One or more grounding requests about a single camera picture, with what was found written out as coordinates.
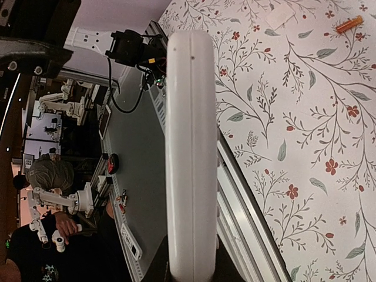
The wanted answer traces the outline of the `white red remote control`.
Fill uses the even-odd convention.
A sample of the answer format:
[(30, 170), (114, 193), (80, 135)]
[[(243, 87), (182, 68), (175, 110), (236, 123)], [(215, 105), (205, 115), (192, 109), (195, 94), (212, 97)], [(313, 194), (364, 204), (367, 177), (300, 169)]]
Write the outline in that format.
[(203, 31), (167, 44), (166, 203), (170, 273), (210, 281), (216, 265), (217, 125), (214, 52)]

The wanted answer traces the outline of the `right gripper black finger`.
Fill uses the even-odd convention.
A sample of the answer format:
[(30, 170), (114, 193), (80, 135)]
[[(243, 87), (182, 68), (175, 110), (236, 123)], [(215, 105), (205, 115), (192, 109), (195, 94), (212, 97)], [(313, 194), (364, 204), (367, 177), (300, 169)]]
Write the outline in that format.
[(81, 1), (1, 1), (1, 71), (55, 78)]

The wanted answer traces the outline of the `orange battery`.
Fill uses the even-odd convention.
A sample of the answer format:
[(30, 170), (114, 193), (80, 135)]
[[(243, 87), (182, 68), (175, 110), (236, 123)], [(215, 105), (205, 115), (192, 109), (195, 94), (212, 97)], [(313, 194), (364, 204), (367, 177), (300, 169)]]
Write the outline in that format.
[(353, 18), (353, 19), (349, 19), (348, 21), (338, 25), (335, 27), (335, 30), (338, 32), (338, 33), (344, 33), (346, 32), (347, 30), (350, 30), (352, 29), (353, 27), (356, 27), (360, 24), (363, 23), (363, 18), (362, 16), (357, 16), (356, 18)]

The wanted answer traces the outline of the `white battery cover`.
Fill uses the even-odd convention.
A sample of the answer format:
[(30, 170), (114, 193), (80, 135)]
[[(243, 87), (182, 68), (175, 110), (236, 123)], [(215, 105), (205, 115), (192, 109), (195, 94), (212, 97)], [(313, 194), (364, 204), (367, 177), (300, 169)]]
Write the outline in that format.
[(287, 4), (275, 6), (275, 8), (266, 16), (265, 21), (273, 29), (278, 29), (290, 18), (296, 14), (295, 10)]

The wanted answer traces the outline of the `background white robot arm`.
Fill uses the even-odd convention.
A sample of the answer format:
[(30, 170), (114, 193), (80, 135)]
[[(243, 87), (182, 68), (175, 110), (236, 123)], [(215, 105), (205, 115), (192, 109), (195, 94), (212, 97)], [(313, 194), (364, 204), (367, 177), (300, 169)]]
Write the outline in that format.
[(44, 114), (49, 110), (64, 112), (66, 116), (76, 119), (77, 125), (81, 126), (83, 124), (85, 113), (85, 97), (81, 97), (79, 102), (69, 102), (68, 99), (74, 86), (91, 89), (93, 84), (68, 79), (61, 86), (61, 91), (59, 93), (48, 93), (39, 98), (38, 110), (40, 113)]

